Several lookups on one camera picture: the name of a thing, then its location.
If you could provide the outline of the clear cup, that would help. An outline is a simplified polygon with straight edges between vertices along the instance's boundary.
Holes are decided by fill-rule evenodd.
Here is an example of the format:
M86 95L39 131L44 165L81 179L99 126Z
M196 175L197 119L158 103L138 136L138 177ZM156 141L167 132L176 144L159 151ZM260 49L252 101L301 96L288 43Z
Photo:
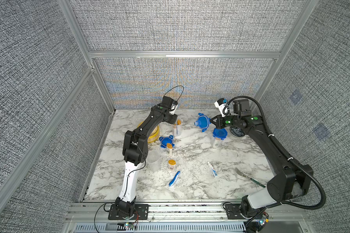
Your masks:
M223 144L224 140L225 140L225 137L219 138L219 137L213 136L211 139L211 146L213 148L218 148Z
M176 122L174 125L172 125L172 127L173 127L173 136L174 137L178 137L178 136L180 136L182 134L182 124L181 125L177 125L177 122Z
M148 153L146 162L149 166L149 169L153 172L157 172L160 170L160 151L159 150L152 150Z

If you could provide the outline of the clear cup back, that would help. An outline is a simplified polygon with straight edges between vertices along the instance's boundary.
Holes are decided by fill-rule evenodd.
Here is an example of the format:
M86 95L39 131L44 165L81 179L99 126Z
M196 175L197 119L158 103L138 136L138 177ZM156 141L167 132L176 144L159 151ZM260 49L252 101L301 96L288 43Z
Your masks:
M178 137L178 136L180 136L182 134L182 124L181 125L177 125L177 122L176 122L174 125L172 125L172 127L173 127L173 136L174 137Z

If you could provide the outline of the toothpaste tube vertical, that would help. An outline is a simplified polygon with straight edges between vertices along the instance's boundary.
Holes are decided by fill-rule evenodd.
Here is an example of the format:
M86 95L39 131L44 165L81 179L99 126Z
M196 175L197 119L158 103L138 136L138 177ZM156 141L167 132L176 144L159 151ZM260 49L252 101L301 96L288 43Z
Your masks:
M218 174L217 174L217 172L216 172L214 166L213 166L210 162L207 162L207 164L208 164L208 167L210 168L210 170L211 170L213 176L214 176L215 178L218 177Z

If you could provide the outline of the orange cap bottle front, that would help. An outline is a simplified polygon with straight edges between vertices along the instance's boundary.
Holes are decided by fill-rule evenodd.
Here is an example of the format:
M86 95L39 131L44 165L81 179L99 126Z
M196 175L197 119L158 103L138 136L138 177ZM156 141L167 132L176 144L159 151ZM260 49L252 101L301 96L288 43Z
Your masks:
M175 169L176 169L176 165L177 165L177 163L176 163L175 160L170 159L170 160L168 161L169 170L175 170Z

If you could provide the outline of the blue toothbrush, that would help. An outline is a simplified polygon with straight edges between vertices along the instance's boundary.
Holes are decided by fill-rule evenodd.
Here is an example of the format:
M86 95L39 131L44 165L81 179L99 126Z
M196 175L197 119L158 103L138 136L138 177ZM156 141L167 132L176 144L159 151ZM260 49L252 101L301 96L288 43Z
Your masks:
M169 183L169 187L174 186L176 183L177 179L179 178L179 175L181 174L181 171L177 171L171 182Z

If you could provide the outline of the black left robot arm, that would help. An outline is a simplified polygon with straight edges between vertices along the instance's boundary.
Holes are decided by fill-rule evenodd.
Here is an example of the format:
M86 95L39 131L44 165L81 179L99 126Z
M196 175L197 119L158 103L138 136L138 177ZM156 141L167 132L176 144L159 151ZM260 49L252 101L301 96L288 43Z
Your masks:
M164 96L161 103L151 107L148 117L135 130L125 133L122 149L125 162L123 185L114 204L120 214L134 214L137 178L139 171L146 166L150 134L162 122L174 124L178 118L175 114L177 107L178 101Z

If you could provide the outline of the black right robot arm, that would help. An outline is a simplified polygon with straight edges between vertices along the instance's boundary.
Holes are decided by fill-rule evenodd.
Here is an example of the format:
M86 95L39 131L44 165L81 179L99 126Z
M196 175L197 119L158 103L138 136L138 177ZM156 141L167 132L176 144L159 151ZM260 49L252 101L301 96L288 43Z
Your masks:
M278 141L257 100L248 96L237 96L229 101L220 98L214 104L220 114L211 118L210 122L217 129L238 128L249 136L265 155L274 174L265 188L241 199L240 213L244 218L253 219L265 209L283 204L305 210L317 210L325 205L326 193L313 176L313 169L309 165L301 164ZM319 190L318 203L303 205L291 201L306 195L311 183Z

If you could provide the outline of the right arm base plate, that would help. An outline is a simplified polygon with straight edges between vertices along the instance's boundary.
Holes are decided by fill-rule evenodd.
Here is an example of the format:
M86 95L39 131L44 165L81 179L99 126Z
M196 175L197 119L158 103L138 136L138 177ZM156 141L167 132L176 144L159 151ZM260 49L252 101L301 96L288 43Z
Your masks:
M252 219L253 217L262 216L266 208L248 210L247 215L242 214L241 205L239 203L224 202L222 208L225 210L228 220Z

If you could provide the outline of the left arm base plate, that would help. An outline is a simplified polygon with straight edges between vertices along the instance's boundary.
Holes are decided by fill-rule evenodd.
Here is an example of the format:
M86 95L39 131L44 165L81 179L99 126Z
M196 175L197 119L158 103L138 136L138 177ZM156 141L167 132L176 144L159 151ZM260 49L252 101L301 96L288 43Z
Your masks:
M108 220L147 220L149 214L148 204L124 204L119 207L113 204L109 210Z

